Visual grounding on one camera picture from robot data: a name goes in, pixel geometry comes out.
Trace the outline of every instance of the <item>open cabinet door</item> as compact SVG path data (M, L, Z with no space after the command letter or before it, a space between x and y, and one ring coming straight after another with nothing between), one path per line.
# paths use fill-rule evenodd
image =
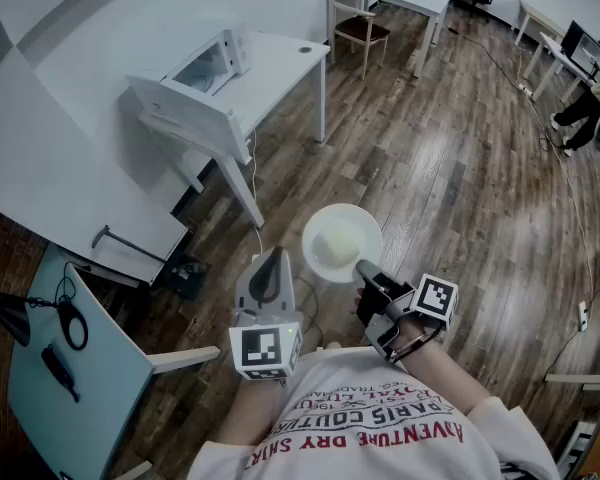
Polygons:
M109 237L92 249L98 231L108 224L164 259L186 232L96 150L15 48L0 63L0 212L75 254L148 283L162 263Z

